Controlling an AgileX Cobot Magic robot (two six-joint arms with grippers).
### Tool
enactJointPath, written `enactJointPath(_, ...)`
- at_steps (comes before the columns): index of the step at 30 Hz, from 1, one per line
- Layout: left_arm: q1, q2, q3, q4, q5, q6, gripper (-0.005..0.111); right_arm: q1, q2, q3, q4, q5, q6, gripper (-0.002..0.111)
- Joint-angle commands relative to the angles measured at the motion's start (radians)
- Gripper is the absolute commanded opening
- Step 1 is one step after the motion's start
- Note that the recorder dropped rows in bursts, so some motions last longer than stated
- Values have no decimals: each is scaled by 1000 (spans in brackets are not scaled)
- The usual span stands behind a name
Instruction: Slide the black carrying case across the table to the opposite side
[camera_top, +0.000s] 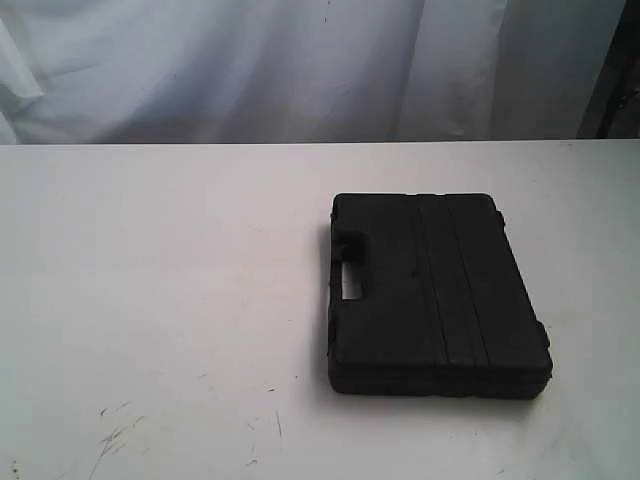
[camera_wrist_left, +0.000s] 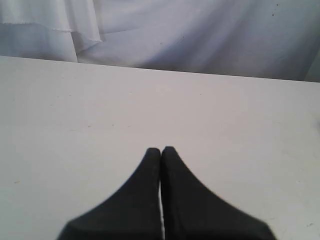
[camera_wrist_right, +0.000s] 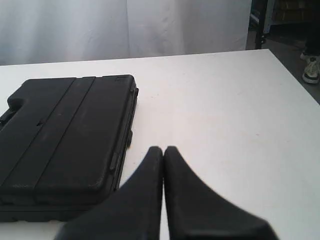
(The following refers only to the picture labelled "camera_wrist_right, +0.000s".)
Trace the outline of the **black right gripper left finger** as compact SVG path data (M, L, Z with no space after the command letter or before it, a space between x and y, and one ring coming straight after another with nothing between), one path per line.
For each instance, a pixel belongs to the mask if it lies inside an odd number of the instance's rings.
M67 222L57 240L158 240L163 199L163 152L148 149L131 177L98 206Z

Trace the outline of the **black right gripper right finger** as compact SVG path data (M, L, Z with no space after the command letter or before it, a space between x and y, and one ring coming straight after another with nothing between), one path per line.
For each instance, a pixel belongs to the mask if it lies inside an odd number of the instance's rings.
M264 219L227 201L189 167L175 146L164 153L164 191L172 240L276 240Z

